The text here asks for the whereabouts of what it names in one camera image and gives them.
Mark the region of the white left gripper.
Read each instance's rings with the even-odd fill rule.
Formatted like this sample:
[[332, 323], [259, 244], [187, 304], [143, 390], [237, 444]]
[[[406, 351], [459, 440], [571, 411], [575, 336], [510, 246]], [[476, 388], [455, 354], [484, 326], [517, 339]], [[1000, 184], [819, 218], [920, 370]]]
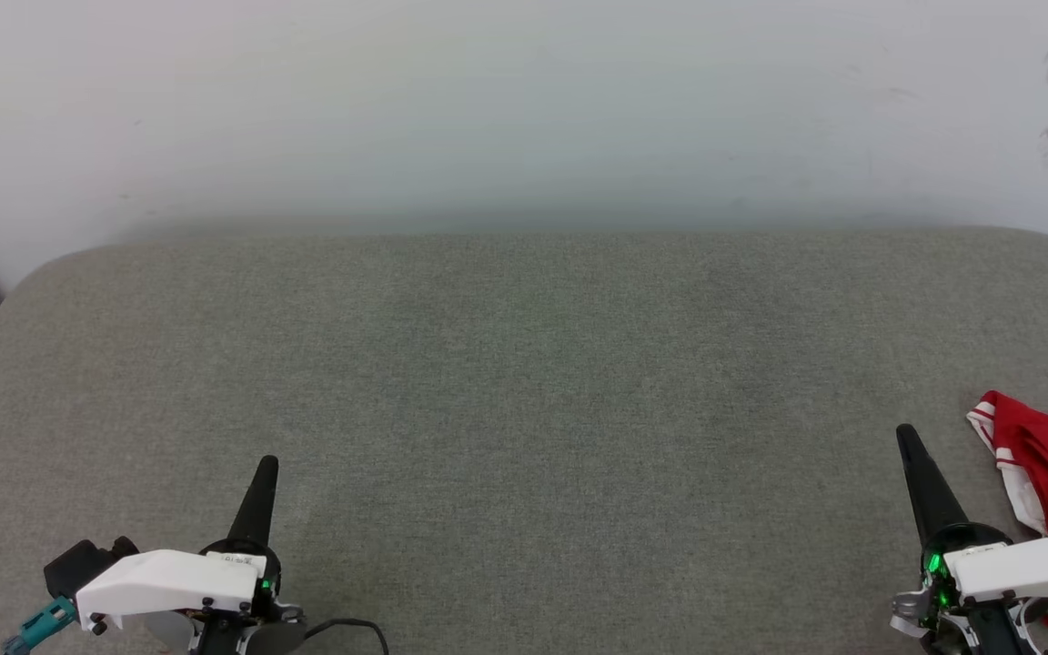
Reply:
[[199, 552], [77, 543], [77, 619], [99, 635], [140, 623], [170, 654], [292, 654], [305, 641], [302, 607], [280, 601], [270, 548], [278, 457], [263, 456], [227, 540]]

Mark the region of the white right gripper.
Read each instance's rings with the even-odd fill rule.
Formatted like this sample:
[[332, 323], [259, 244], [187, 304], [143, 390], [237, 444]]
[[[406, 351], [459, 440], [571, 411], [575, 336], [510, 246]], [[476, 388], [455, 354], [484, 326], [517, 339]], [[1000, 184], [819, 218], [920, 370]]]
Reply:
[[1041, 654], [1030, 633], [1048, 614], [1048, 538], [1011, 543], [968, 523], [914, 425], [897, 427], [921, 586], [891, 602], [891, 626], [927, 654]]

